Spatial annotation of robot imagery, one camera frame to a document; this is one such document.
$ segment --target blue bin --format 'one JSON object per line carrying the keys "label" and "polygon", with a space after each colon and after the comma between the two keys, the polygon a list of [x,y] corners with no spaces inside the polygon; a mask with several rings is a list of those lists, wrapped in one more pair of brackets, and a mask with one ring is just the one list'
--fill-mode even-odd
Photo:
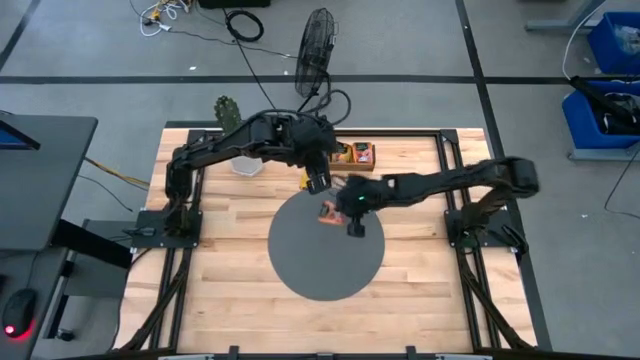
{"label": "blue bin", "polygon": [[608,74],[640,74],[640,57],[622,51],[613,30],[614,24],[640,28],[640,13],[605,13],[591,31],[589,45],[600,70]]}
{"label": "blue bin", "polygon": [[[609,81],[590,81],[605,94],[620,92],[640,95],[640,83],[623,84]],[[589,100],[579,91],[574,91],[562,103],[564,116],[573,137],[576,149],[621,149],[640,141],[640,135],[605,135],[598,129],[596,117]]]}

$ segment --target cactus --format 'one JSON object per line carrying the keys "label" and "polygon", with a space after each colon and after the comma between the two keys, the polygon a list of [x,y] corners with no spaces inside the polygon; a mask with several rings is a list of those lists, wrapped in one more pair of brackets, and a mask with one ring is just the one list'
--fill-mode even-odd
{"label": "cactus", "polygon": [[240,116],[238,104],[236,104],[233,99],[220,96],[213,110],[215,110],[216,119],[218,119],[218,123],[222,126],[222,131],[224,131],[225,135],[240,126],[242,117]]}

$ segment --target wooden tabletop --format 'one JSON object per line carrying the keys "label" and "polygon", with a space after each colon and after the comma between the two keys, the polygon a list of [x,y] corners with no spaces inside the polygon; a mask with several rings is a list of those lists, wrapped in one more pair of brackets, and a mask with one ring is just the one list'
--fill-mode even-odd
{"label": "wooden tabletop", "polygon": [[[166,203],[165,167],[173,149],[186,142],[188,131],[164,130],[148,209]],[[458,135],[465,164],[489,158],[482,129],[458,129]],[[372,177],[440,171],[433,138],[341,140],[376,145]],[[450,152],[448,158],[453,164]],[[386,253],[374,280],[351,298],[317,302],[280,281],[267,251],[271,219],[299,191],[303,170],[267,163],[258,176],[244,178],[230,167],[225,162],[206,169],[202,238],[191,262],[179,352],[226,353],[230,345],[240,346],[243,353],[402,353],[407,345],[427,353],[472,350],[455,253],[444,225],[444,195],[409,208],[379,211]],[[486,190],[473,188],[471,196],[477,200]],[[152,250],[131,269],[116,347],[131,338],[154,306],[165,251]],[[520,336],[535,344],[514,255],[507,248],[485,248],[482,253],[493,301]],[[477,301],[476,308],[483,345],[488,346]],[[169,322],[164,324],[164,343]]]}

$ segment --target black fan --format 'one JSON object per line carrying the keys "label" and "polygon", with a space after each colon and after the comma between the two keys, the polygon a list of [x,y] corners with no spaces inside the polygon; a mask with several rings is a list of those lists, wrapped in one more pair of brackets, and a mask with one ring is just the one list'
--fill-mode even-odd
{"label": "black fan", "polygon": [[335,41],[333,15],[325,9],[311,13],[300,42],[296,65],[296,91],[304,97],[317,95],[325,77]]}

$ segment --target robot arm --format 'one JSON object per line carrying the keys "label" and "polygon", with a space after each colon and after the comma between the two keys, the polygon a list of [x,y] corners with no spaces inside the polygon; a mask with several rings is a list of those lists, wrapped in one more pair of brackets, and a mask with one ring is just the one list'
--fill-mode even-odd
{"label": "robot arm", "polygon": [[429,175],[390,174],[383,175],[380,180],[349,175],[345,186],[336,195],[336,211],[351,219],[349,235],[363,237],[365,229],[360,219],[370,211],[407,207],[424,201],[430,195],[473,186],[493,189],[479,202],[462,208],[462,228],[465,230],[486,225],[489,216],[508,200],[527,198],[539,190],[533,162],[508,157]]}
{"label": "robot arm", "polygon": [[331,186],[328,154],[335,150],[333,126],[324,118],[288,110],[266,110],[242,123],[222,138],[186,144],[174,150],[167,164],[165,194],[169,199],[165,231],[169,235],[189,231],[187,201],[191,196],[194,170],[237,156],[277,161],[305,167],[312,194]]}

